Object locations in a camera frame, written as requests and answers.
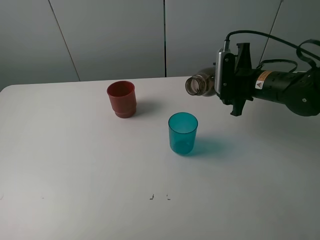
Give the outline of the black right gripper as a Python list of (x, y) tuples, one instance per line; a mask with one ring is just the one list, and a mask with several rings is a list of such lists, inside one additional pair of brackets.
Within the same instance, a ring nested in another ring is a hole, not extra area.
[(260, 69), (252, 69), (250, 43), (238, 43), (238, 53), (236, 57), (235, 71), (235, 98), (231, 100), (232, 112), (234, 117), (242, 115), (246, 101), (258, 98), (259, 93), (255, 88), (256, 81), (260, 75)]

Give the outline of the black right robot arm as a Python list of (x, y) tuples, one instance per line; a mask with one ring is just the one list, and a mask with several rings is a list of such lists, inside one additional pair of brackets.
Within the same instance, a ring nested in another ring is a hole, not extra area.
[(242, 115), (246, 101), (254, 98), (285, 105), (291, 112), (303, 117), (320, 113), (320, 67), (298, 51), (298, 56), (306, 60), (311, 68), (306, 72), (263, 70), (265, 64), (287, 62), (298, 66), (297, 62), (286, 59), (262, 61), (252, 68), (250, 44), (238, 43), (235, 61), (234, 89), (231, 115)]

